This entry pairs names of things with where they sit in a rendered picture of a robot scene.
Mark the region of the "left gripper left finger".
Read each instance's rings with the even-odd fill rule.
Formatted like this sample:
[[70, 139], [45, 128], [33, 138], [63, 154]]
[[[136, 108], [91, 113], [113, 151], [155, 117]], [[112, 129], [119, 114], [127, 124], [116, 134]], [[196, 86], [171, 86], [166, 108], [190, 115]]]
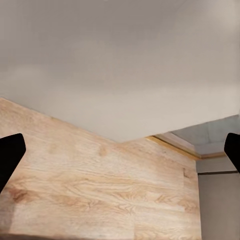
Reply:
[[0, 138], [0, 193], [26, 152], [21, 133]]

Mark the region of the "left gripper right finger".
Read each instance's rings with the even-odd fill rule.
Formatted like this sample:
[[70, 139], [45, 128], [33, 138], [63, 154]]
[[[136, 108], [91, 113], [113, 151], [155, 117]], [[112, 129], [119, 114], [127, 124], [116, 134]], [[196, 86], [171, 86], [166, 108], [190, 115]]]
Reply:
[[240, 173], [240, 135], [234, 133], [228, 133], [225, 140], [224, 152], [232, 161], [234, 166]]

